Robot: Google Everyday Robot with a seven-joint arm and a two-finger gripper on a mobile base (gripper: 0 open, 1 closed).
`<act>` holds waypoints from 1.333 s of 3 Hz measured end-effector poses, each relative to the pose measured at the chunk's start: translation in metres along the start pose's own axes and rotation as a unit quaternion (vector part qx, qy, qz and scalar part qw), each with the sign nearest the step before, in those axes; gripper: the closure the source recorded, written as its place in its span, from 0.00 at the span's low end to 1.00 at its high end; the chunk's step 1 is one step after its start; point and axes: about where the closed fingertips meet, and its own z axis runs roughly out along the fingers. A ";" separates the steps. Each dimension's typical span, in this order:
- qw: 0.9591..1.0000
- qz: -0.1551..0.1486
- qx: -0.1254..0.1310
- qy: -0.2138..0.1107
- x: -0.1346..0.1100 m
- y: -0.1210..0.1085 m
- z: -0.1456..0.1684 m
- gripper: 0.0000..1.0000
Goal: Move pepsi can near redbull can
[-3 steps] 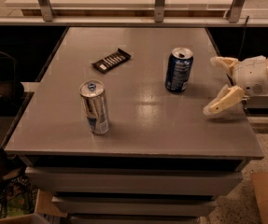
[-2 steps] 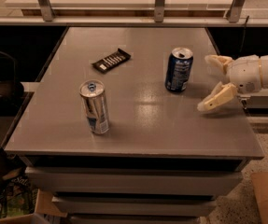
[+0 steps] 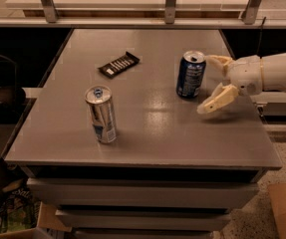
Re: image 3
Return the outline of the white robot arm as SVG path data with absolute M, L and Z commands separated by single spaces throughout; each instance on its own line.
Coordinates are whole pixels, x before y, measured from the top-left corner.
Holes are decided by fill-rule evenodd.
M 198 107 L 200 115 L 210 114 L 233 103 L 238 96 L 255 96 L 262 92 L 286 93 L 286 53 L 233 60 L 231 57 L 208 55 L 210 66 L 219 70 L 223 82 Z

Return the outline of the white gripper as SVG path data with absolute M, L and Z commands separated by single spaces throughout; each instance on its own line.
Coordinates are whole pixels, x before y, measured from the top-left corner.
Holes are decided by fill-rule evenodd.
M 198 107 L 200 115 L 210 114 L 233 103 L 239 96 L 253 96 L 262 92 L 261 59 L 254 55 L 233 62 L 228 56 L 207 55 L 205 57 L 212 76 L 226 80 L 229 85 L 220 83 L 211 96 Z

